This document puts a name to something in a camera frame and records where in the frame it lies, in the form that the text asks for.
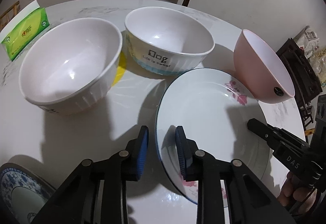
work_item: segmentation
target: round black sticker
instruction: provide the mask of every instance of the round black sticker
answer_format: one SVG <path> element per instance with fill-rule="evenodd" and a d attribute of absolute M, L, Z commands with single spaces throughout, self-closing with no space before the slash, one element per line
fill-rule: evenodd
<path fill-rule="evenodd" d="M 275 87 L 274 88 L 274 92 L 275 92 L 275 94 L 277 96 L 280 96 L 280 97 L 282 97 L 284 95 L 284 92 L 280 88 L 278 88 L 278 87 Z"/>

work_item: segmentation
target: blue and white patterned plate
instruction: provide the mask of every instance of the blue and white patterned plate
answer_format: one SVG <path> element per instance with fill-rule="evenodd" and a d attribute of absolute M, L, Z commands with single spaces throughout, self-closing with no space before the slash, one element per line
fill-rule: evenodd
<path fill-rule="evenodd" d="M 0 167 L 0 206 L 20 224 L 30 224 L 55 189 L 25 168 L 6 163 Z"/>

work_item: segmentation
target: pink bowl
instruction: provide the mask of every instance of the pink bowl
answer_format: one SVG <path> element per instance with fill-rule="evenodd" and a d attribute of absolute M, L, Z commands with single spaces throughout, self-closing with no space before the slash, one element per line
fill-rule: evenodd
<path fill-rule="evenodd" d="M 276 104 L 294 97 L 291 77 L 276 53 L 259 36 L 242 30 L 234 49 L 236 78 L 256 99 Z"/>

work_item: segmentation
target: hand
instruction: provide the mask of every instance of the hand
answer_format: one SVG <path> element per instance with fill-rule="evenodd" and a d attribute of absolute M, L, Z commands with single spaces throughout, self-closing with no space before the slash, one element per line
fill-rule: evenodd
<path fill-rule="evenodd" d="M 282 206 L 287 206 L 289 204 L 291 195 L 293 195 L 293 198 L 296 201 L 302 202 L 307 197 L 307 195 L 311 192 L 311 189 L 306 187 L 300 187 L 294 190 L 294 187 L 291 183 L 292 177 L 293 177 L 293 173 L 289 171 L 288 174 L 286 175 L 287 179 L 282 186 L 281 193 L 278 196 L 278 201 L 282 204 Z M 311 194 L 311 196 L 304 202 L 304 204 L 297 211 L 297 214 L 306 213 L 312 207 L 316 199 L 316 193 L 317 190 L 315 190 Z"/>

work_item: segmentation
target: tabletop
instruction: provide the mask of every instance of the tabletop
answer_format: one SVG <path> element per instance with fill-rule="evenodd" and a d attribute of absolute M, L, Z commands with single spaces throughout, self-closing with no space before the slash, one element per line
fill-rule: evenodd
<path fill-rule="evenodd" d="M 76 18 L 97 17 L 114 23 L 123 32 L 127 14 L 146 6 L 175 9 L 200 21 L 213 35 L 216 47 L 199 66 L 234 72 L 233 50 L 241 30 L 191 8 L 157 0 L 75 0 L 50 6 L 46 12 L 49 28 Z M 58 187 L 83 159 L 109 158 L 137 137 L 141 125 L 147 125 L 150 140 L 144 174 L 139 182 L 127 184 L 129 221 L 131 224 L 195 224 L 197 206 L 173 187 L 157 158 L 154 144 L 157 106 L 175 77 L 148 72 L 126 53 L 125 74 L 93 108 L 71 116 L 44 112 L 22 97 L 18 72 L 29 48 L 48 30 L 28 44 L 13 62 L 0 49 L 0 164 L 14 162 Z M 259 104 L 270 125 L 304 139 L 294 98 L 279 104 Z M 277 196 L 286 173 L 287 169 L 270 153 L 262 182 Z"/>

